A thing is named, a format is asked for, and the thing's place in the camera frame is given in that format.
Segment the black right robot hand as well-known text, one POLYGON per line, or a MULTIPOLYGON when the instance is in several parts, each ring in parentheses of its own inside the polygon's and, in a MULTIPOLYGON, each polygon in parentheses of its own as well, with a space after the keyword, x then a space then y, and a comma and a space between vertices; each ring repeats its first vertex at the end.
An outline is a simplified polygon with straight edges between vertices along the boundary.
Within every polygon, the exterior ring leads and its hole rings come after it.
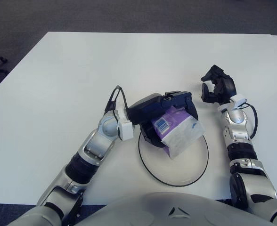
POLYGON ((203 82, 201 95, 203 102, 223 105, 229 103, 230 98, 236 95, 233 79, 217 65, 213 65, 206 75, 201 78, 201 81, 203 82), (209 91, 206 81, 211 81, 214 84, 213 92, 209 91))

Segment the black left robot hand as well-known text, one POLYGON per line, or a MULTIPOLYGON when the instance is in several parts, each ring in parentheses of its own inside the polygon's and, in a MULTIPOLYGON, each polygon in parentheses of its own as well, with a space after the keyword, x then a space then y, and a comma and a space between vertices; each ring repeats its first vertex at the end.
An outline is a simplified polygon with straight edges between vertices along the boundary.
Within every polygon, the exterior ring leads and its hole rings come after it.
POLYGON ((166 92, 163 96, 153 93, 130 106, 127 109, 127 115, 134 125, 140 126, 145 141, 156 147, 164 148, 165 144, 161 142, 151 120, 160 118, 172 106, 177 109, 183 108, 188 114, 198 119, 195 105, 192 102, 192 94, 187 91, 166 92))

